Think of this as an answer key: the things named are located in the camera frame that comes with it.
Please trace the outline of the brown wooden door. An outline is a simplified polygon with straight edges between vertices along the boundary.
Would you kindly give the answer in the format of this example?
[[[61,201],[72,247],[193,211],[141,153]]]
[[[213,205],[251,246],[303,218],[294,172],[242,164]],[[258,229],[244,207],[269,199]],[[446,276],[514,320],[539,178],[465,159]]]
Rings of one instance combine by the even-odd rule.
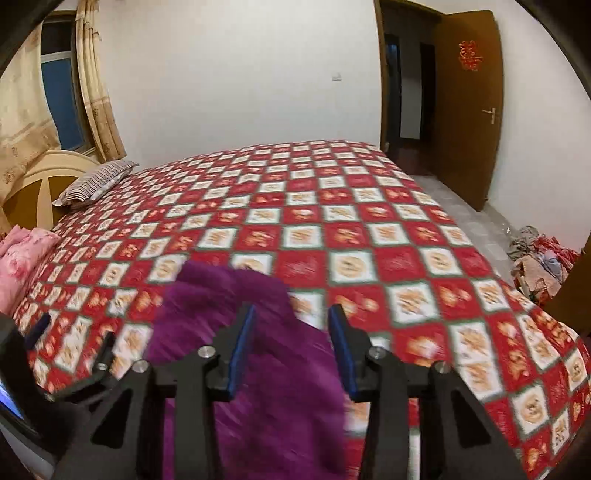
[[[504,71],[499,28],[490,10],[446,14],[434,34],[436,107],[433,172],[474,210],[489,197],[500,141]],[[459,62],[459,43],[477,42],[479,70]],[[497,109],[496,123],[482,110]]]

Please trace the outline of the red double happiness sticker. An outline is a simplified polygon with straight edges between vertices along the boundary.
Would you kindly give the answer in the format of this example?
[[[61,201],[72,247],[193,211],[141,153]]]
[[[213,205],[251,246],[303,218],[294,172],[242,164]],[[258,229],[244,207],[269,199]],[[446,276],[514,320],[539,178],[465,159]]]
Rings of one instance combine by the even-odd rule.
[[[459,43],[459,62],[466,71],[479,70],[483,57],[479,54],[476,41],[464,40]]]

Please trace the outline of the window with blue pane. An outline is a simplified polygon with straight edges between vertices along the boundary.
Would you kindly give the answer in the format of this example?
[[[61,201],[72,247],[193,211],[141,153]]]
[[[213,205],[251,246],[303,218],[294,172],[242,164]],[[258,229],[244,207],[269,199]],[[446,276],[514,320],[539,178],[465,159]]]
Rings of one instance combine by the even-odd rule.
[[[94,141],[80,89],[75,18],[74,10],[59,10],[43,22],[41,72],[61,148],[88,153],[94,149]]]

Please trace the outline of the red patchwork bear bedspread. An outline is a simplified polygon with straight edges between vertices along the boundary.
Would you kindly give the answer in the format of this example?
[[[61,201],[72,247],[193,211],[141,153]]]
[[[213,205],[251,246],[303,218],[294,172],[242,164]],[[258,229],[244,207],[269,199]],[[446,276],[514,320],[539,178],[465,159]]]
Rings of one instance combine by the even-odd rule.
[[[55,226],[60,242],[16,311],[49,313],[31,356],[57,391],[89,375],[104,334],[113,372],[156,337],[184,262],[249,268],[290,287],[315,328],[342,305],[377,344],[421,366],[449,360],[527,476],[557,473],[590,416],[580,337],[496,274],[444,208],[377,147],[311,141],[188,157],[127,176]]]

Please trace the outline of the beige right curtain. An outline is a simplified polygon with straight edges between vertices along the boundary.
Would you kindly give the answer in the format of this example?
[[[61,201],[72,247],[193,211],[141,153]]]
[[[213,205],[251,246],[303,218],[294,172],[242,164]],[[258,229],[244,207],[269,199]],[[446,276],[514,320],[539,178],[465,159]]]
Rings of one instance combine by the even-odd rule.
[[[81,97],[94,146],[102,162],[126,156],[111,106],[102,81],[98,55],[100,36],[95,28],[97,1],[77,2],[75,18],[76,64]]]

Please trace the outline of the purple puffer jacket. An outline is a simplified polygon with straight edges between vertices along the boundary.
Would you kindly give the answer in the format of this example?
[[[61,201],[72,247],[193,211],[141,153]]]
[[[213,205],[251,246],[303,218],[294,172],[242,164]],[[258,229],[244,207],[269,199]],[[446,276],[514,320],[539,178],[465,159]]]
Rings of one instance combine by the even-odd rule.
[[[245,302],[256,319],[242,385],[214,406],[224,478],[345,478],[344,390],[331,342],[297,319],[280,280],[187,261],[164,290],[144,358],[183,359],[211,343]]]

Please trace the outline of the clothes pile on floor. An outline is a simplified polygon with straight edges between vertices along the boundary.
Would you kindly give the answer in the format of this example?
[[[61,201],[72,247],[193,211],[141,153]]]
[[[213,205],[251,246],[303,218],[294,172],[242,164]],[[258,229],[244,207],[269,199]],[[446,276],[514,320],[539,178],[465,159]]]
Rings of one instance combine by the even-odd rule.
[[[564,247],[556,237],[548,237],[533,226],[507,233],[515,287],[544,306],[558,294],[582,252]]]

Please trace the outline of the cream wooden headboard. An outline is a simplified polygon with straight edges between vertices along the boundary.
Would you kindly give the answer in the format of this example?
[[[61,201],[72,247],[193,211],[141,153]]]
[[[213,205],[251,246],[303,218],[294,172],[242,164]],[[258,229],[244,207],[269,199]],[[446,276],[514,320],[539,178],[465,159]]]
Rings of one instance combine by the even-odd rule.
[[[13,186],[1,206],[1,233],[14,225],[51,230],[63,216],[52,202],[74,180],[100,165],[95,155],[49,150]]]

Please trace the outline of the beige curtain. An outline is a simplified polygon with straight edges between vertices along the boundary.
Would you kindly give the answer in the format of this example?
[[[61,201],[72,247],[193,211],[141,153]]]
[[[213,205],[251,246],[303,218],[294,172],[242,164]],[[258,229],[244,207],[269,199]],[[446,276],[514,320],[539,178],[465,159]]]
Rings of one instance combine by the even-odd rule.
[[[45,96],[37,26],[1,77],[1,198],[49,150],[61,148]]]
[[[102,162],[126,156],[111,106],[102,81],[98,55],[100,36],[95,28],[97,1],[77,2],[75,18],[76,64],[81,97],[94,146]]]

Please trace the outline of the pink floral folded blanket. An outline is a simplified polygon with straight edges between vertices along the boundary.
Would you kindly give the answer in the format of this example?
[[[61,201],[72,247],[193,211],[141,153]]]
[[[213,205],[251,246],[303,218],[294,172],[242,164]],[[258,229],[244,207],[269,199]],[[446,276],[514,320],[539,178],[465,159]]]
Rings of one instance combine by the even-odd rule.
[[[54,232],[15,225],[1,240],[1,312],[11,316],[33,274],[49,252],[60,242]]]

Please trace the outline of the beige left curtain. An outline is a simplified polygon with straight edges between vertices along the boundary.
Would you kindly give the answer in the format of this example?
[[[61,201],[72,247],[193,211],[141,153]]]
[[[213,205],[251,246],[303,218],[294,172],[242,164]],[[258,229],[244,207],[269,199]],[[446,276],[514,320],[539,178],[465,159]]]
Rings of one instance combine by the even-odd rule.
[[[37,26],[1,77],[1,198],[49,150],[61,148],[45,96]]]

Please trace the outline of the grey striped pillow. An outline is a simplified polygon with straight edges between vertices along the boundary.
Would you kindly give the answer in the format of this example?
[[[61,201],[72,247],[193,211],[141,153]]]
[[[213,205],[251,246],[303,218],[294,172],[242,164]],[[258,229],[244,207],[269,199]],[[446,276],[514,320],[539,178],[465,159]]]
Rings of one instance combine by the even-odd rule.
[[[137,163],[125,159],[106,162],[71,183],[52,201],[52,205],[78,208],[92,203],[129,175],[136,166]]]

